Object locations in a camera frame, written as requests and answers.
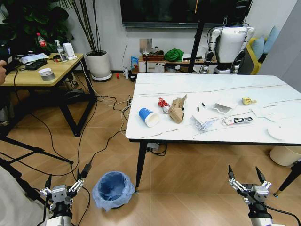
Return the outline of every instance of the spray bottle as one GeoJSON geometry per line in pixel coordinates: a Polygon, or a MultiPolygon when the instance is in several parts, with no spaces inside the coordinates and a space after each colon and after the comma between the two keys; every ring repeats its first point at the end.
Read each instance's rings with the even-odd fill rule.
{"type": "Polygon", "coordinates": [[[61,57],[61,60],[63,62],[67,62],[67,56],[66,56],[66,53],[65,53],[65,50],[63,47],[61,47],[60,45],[60,41],[59,40],[55,40],[55,44],[57,45],[57,51],[58,51],[58,54],[60,55],[61,57]]]}

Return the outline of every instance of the television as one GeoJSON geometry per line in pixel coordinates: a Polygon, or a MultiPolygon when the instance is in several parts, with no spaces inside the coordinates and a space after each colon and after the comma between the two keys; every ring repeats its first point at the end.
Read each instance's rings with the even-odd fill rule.
{"type": "Polygon", "coordinates": [[[220,26],[227,13],[227,1],[210,0],[120,0],[122,24],[125,27],[197,28],[202,16],[205,28],[220,26]]]}

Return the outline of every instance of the plastic bottle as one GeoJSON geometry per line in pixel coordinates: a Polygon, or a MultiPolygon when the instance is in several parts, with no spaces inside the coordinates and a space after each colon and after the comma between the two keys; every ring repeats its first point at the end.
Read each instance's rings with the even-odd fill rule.
{"type": "Polygon", "coordinates": [[[67,62],[67,61],[68,61],[68,60],[67,60],[67,54],[66,54],[64,48],[61,47],[60,41],[59,41],[59,40],[55,40],[55,44],[57,45],[57,51],[58,51],[58,54],[59,54],[60,57],[61,57],[61,60],[62,60],[63,62],[67,62]]]}
{"type": "Polygon", "coordinates": [[[42,38],[41,34],[40,33],[37,33],[37,36],[38,36],[38,43],[39,43],[39,46],[45,50],[46,46],[47,46],[47,43],[45,42],[45,40],[42,38]]]}

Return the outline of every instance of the blue paper cup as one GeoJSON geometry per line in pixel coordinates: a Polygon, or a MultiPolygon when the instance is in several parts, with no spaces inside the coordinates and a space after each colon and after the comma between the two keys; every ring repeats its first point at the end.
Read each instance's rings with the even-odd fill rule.
{"type": "Polygon", "coordinates": [[[153,127],[159,122],[159,115],[146,108],[141,108],[139,116],[148,127],[153,127]]]}

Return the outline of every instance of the green cloth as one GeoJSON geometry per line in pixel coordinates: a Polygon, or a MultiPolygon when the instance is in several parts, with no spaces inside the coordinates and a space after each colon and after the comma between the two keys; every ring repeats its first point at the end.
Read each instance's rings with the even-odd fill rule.
{"type": "Polygon", "coordinates": [[[167,61],[181,62],[183,55],[184,55],[184,52],[182,50],[174,48],[174,49],[168,51],[164,55],[164,59],[167,60],[167,61]]]}

